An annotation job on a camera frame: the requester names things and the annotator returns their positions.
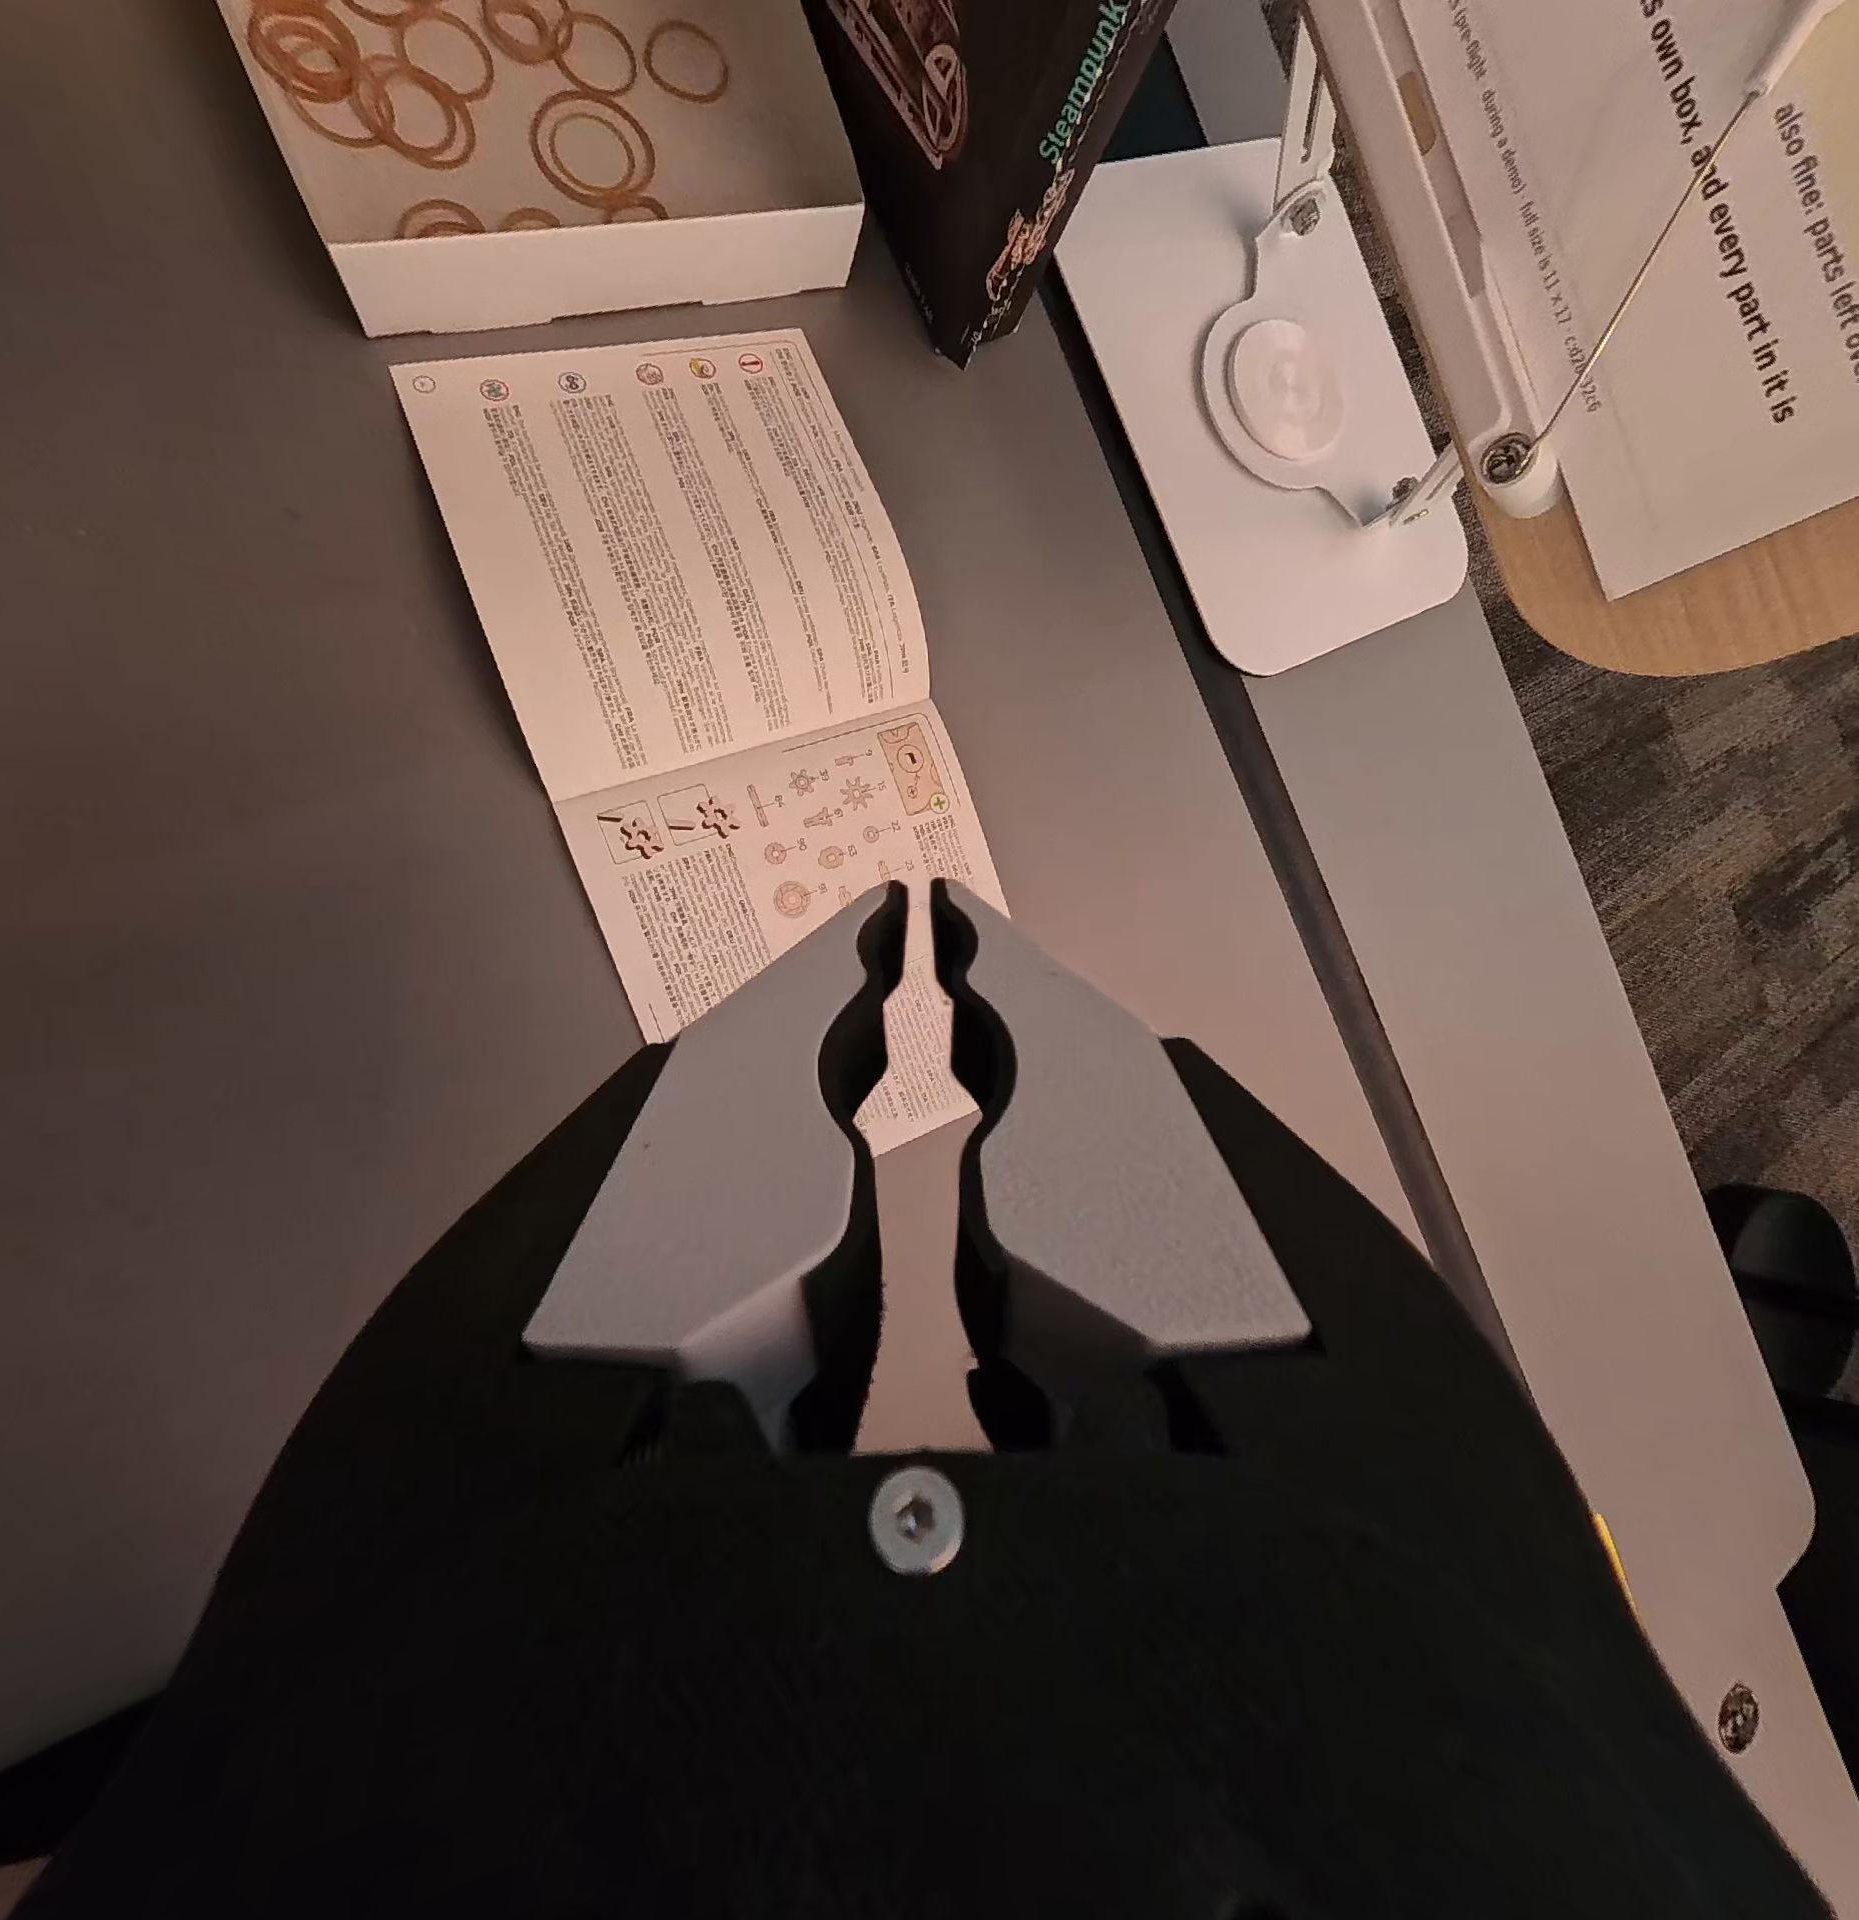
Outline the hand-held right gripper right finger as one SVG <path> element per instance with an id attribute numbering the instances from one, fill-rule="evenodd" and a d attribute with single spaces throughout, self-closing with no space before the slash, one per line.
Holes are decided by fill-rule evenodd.
<path id="1" fill-rule="evenodd" d="M 1310 1320 L 1165 1042 L 982 897 L 932 890 L 958 1175 L 968 1391 L 994 1451 L 1194 1356 L 1302 1348 Z"/>

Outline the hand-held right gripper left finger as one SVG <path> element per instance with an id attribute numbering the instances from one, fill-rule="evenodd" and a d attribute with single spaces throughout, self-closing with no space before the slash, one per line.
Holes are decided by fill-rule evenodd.
<path id="1" fill-rule="evenodd" d="M 772 1446 L 851 1451 L 884 1320 L 873 1148 L 907 890 L 836 912 L 686 1027 L 525 1329 L 720 1380 Z"/>

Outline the white instruction booklet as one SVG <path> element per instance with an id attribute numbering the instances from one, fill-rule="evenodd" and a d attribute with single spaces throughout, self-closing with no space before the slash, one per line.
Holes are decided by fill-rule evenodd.
<path id="1" fill-rule="evenodd" d="M 668 1042 L 913 893 L 877 1155 L 975 1113 L 928 890 L 1008 909 L 916 588 L 799 328 L 393 368 L 628 1006 Z"/>

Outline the black model kit box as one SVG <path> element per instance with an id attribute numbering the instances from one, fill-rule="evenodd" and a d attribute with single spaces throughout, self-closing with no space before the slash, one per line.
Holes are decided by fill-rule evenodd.
<path id="1" fill-rule="evenodd" d="M 807 3 L 866 202 L 934 349 L 1029 305 L 1172 3 Z"/>

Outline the white document stand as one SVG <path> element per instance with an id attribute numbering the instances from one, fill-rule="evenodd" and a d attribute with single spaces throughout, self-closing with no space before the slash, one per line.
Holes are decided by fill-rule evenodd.
<path id="1" fill-rule="evenodd" d="M 1464 586 L 1464 483 L 1562 492 L 1413 4 L 1179 4 L 1202 143 L 1108 160 L 1057 261 L 1208 641 L 1270 679 Z"/>

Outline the black chair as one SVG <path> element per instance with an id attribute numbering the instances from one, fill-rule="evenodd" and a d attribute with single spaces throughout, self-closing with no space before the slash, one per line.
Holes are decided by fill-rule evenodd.
<path id="1" fill-rule="evenodd" d="M 1859 1269 L 1836 1216 L 1743 1184 L 1707 1190 L 1705 1207 L 1773 1388 L 1859 1407 Z"/>

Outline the light wooden rounded board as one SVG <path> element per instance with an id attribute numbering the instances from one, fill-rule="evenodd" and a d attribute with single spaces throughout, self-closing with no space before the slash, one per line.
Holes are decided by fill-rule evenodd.
<path id="1" fill-rule="evenodd" d="M 1859 636 L 1859 498 L 1607 600 L 1571 504 L 1513 517 L 1478 481 L 1468 486 L 1522 622 L 1584 663 L 1694 679 Z"/>

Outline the white cardboard tray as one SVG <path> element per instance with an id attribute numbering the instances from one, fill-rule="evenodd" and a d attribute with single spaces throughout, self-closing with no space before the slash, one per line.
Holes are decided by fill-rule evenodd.
<path id="1" fill-rule="evenodd" d="M 333 246 L 317 231 L 365 334 L 464 334 L 844 286 L 861 242 L 861 181 L 801 4 L 570 4 L 662 4 L 714 24 L 732 47 L 732 98 L 714 147 L 680 177 L 686 210 L 646 223 L 408 243 Z"/>

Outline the large printed instruction sheet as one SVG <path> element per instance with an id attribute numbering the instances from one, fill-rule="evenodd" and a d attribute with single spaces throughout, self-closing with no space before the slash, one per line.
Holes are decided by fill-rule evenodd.
<path id="1" fill-rule="evenodd" d="M 1859 3 L 1714 141 L 1797 4 L 1403 4 L 1609 600 L 1859 498 Z"/>

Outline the group of wooden rings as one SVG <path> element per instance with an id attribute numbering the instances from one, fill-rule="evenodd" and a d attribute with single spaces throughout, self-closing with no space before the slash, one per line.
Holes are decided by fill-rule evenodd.
<path id="1" fill-rule="evenodd" d="M 225 4 L 333 246 L 665 221 L 738 56 L 662 4 Z"/>

